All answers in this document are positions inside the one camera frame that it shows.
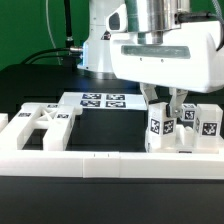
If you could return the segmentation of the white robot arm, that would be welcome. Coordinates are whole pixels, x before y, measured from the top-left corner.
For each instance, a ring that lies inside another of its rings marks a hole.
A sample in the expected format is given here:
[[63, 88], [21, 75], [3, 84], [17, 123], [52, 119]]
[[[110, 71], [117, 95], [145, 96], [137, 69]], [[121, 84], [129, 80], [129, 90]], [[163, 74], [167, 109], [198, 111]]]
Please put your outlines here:
[[138, 82], [147, 102], [167, 87], [170, 117], [190, 91], [224, 88], [224, 19], [190, 0], [90, 0], [89, 37], [78, 68]]

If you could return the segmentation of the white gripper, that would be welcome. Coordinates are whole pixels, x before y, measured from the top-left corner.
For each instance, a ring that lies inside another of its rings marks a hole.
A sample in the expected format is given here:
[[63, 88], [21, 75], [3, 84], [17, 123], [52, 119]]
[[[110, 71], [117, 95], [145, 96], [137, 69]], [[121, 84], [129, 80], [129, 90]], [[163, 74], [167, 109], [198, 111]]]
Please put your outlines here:
[[188, 91], [224, 87], [224, 20], [216, 14], [183, 3], [123, 3], [106, 29], [116, 77], [141, 83], [146, 106], [158, 99], [155, 85], [171, 87], [168, 117], [182, 115]]

